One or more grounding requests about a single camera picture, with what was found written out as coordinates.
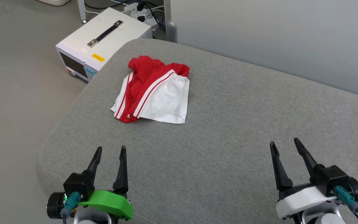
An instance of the white woven basket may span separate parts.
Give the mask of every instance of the white woven basket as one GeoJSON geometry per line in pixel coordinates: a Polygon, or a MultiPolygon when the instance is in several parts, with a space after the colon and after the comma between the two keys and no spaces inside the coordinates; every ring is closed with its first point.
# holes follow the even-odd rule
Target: white woven basket
{"type": "Polygon", "coordinates": [[[38,0],[38,1],[50,4],[50,5],[54,5],[54,6],[62,6],[66,3],[68,3],[68,1],[70,1],[70,0],[38,0]]]}

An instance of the teal connector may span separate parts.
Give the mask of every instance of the teal connector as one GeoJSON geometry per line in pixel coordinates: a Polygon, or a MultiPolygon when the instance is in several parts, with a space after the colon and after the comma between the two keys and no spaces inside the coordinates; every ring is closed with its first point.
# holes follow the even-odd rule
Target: teal connector
{"type": "Polygon", "coordinates": [[[66,203],[64,203],[64,208],[60,212],[60,216],[62,218],[68,218],[71,215],[71,211],[77,207],[78,203],[81,200],[81,195],[78,192],[71,193],[70,197],[68,197],[66,203]]]}
{"type": "Polygon", "coordinates": [[[354,197],[351,196],[343,187],[337,186],[334,188],[334,195],[345,205],[349,205],[354,202],[354,197]]]}

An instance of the red stripe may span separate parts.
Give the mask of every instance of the red stripe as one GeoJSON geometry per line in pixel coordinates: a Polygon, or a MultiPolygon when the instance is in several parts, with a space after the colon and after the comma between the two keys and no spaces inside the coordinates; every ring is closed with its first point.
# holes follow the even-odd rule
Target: red stripe
{"type": "Polygon", "coordinates": [[[166,79],[168,79],[173,73],[175,73],[175,72],[172,72],[171,74],[169,74],[167,78],[165,78],[165,79],[159,81],[159,82],[152,88],[152,90],[151,90],[151,91],[149,92],[149,94],[147,95],[146,99],[143,101],[143,104],[142,104],[142,106],[140,107],[140,110],[139,110],[138,114],[136,115],[136,117],[139,116],[140,112],[142,111],[143,106],[145,105],[147,99],[149,98],[149,96],[150,96],[150,94],[153,92],[153,90],[154,90],[161,82],[163,82],[163,81],[165,81],[166,79]]]}
{"type": "Polygon", "coordinates": [[[127,81],[126,81],[126,88],[125,88],[124,97],[122,98],[120,108],[117,110],[117,114],[115,115],[115,118],[117,118],[118,113],[120,112],[120,109],[121,109],[121,107],[122,107],[122,104],[124,103],[124,100],[125,100],[125,95],[126,95],[126,90],[128,89],[129,77],[130,77],[130,76],[131,76],[131,74],[129,74],[129,75],[128,75],[128,79],[127,79],[127,81]]]}

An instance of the gray floor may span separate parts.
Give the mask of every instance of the gray floor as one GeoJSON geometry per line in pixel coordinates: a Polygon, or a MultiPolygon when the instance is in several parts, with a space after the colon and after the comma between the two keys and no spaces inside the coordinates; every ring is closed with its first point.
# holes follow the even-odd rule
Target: gray floor
{"type": "Polygon", "coordinates": [[[35,163],[86,85],[54,48],[81,25],[76,1],[0,0],[0,223],[61,223],[45,213],[35,163]]]}

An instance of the yellow label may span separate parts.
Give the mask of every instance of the yellow label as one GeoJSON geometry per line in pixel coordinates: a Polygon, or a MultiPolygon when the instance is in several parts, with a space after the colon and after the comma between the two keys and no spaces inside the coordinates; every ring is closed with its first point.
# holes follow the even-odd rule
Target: yellow label
{"type": "Polygon", "coordinates": [[[93,54],[92,57],[96,58],[97,60],[103,62],[104,61],[104,58],[100,57],[99,55],[97,54],[93,54]]]}

